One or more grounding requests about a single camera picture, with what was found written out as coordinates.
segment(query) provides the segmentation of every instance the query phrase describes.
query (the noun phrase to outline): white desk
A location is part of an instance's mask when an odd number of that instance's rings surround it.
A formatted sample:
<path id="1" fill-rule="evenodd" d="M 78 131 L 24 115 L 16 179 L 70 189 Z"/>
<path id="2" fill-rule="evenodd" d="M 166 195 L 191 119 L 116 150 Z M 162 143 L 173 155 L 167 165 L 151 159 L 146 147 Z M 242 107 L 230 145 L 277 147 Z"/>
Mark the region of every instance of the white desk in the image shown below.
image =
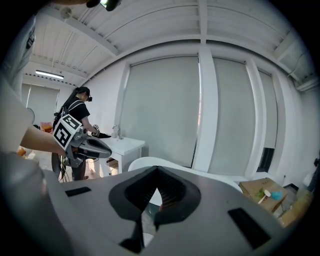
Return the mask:
<path id="1" fill-rule="evenodd" d="M 129 165 L 136 159 L 141 157 L 141 149 L 146 144 L 143 140 L 124 137 L 117 138 L 102 138 L 107 146 L 112 150 L 111 158 L 118 161 L 119 174 L 127 172 Z M 107 165 L 106 158 L 98 161 L 88 161 L 89 168 L 94 170 L 101 177 L 107 177 L 110 173 L 110 167 Z"/>

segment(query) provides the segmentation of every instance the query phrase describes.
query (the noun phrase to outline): white chair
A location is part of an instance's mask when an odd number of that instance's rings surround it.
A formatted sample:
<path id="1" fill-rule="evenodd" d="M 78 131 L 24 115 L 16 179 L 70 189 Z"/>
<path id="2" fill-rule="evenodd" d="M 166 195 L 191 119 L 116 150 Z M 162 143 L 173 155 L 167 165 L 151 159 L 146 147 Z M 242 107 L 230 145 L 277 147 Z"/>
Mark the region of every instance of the white chair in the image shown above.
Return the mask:
<path id="1" fill-rule="evenodd" d="M 156 157 L 141 157 L 141 158 L 134 160 L 130 164 L 128 172 L 133 171 L 133 170 L 137 170 L 137 169 L 140 169 L 143 167 L 151 167 L 151 166 L 169 167 L 169 168 L 174 168 L 174 169 L 186 171 L 186 172 L 196 174 L 199 176 L 207 177 L 207 178 L 210 178 L 210 179 L 213 179 L 216 181 L 226 183 L 242 193 L 241 188 L 234 181 L 232 181 L 231 179 L 229 179 L 225 176 L 193 170 L 193 169 L 186 168 L 181 165 L 175 164 L 173 162 L 163 160 L 161 158 L 156 158 Z M 154 192 L 154 194 L 150 200 L 150 203 L 157 205 L 157 206 L 160 206 L 162 204 L 161 195 L 160 195 L 158 189 Z"/>

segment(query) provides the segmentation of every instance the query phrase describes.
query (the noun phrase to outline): white table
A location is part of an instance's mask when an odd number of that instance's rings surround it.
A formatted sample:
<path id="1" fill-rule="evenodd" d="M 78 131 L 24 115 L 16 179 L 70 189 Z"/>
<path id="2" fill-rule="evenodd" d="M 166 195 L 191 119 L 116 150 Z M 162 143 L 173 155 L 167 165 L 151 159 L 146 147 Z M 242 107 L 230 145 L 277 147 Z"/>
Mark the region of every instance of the white table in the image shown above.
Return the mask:
<path id="1" fill-rule="evenodd" d="M 117 138 L 102 138 L 107 146 L 112 150 L 110 158 L 118 161 L 119 174 L 127 172 L 129 165 L 136 159 L 141 157 L 141 150 L 146 144 L 143 140 L 124 137 L 123 139 Z M 110 167 L 107 165 L 108 158 L 99 158 L 98 161 L 88 161 L 89 168 L 94 170 L 101 177 L 109 176 Z"/>
<path id="2" fill-rule="evenodd" d="M 226 183 L 242 193 L 241 188 L 234 181 L 232 181 L 230 178 L 228 178 L 227 175 L 217 175 L 217 174 L 207 173 L 207 172 L 203 172 L 203 171 L 193 170 L 193 169 L 178 165 L 176 163 L 173 163 L 173 162 L 161 159 L 161 158 L 156 158 L 156 157 L 142 157 L 142 158 L 136 159 L 135 161 L 133 161 L 131 163 L 128 171 L 130 172 L 130 171 L 133 171 L 136 169 L 140 169 L 143 167 L 151 167 L 151 166 L 169 167 L 169 168 L 182 170 L 182 171 L 185 171 L 188 173 L 196 174 L 199 176 L 207 177 L 207 178 L 210 178 L 213 180 L 217 180 L 217 181 Z M 150 203 L 152 203 L 156 206 L 160 206 L 162 204 L 161 195 L 160 195 L 160 192 L 158 189 L 155 190 L 155 192 L 150 200 Z"/>

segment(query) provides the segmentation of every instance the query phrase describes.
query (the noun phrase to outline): black rubber pad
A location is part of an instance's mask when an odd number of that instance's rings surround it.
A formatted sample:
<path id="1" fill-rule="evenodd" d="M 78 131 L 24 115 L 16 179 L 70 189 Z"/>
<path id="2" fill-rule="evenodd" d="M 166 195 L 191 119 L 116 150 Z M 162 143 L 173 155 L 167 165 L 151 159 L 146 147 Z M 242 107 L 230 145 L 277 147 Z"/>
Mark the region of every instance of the black rubber pad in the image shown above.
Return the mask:
<path id="1" fill-rule="evenodd" d="M 65 191 L 65 193 L 68 197 L 73 197 L 73 196 L 77 196 L 77 195 L 80 195 L 80 194 L 83 194 L 83 193 L 86 193 L 89 191 L 91 191 L 91 189 L 88 188 L 87 186 L 84 186 L 84 187 L 79 187 L 76 189 L 67 190 L 67 191 Z"/>
<path id="2" fill-rule="evenodd" d="M 229 210 L 228 214 L 253 249 L 260 247 L 270 239 L 270 236 L 242 208 Z"/>

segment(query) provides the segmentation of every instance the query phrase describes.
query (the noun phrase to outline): roller blind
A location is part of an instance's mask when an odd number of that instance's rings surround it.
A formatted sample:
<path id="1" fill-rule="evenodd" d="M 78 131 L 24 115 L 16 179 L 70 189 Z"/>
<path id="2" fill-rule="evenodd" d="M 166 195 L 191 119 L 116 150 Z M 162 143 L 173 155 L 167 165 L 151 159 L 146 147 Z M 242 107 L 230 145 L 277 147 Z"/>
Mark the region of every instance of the roller blind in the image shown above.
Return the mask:
<path id="1" fill-rule="evenodd" d="M 199 114 L 197 57 L 173 57 L 130 69 L 120 127 L 146 141 L 142 156 L 191 167 Z"/>
<path id="2" fill-rule="evenodd" d="M 244 175 L 255 134 L 255 104 L 246 66 L 213 59 L 218 85 L 218 122 L 209 173 Z"/>
<path id="3" fill-rule="evenodd" d="M 30 84 L 23 83 L 21 88 L 21 102 L 25 107 L 27 107 L 30 86 Z"/>
<path id="4" fill-rule="evenodd" d="M 53 122 L 58 90 L 32 85 L 27 107 L 34 112 L 34 125 Z"/>
<path id="5" fill-rule="evenodd" d="M 274 149 L 276 147 L 277 138 L 277 102 L 274 84 L 270 75 L 259 71 L 266 106 L 266 133 L 264 147 Z"/>

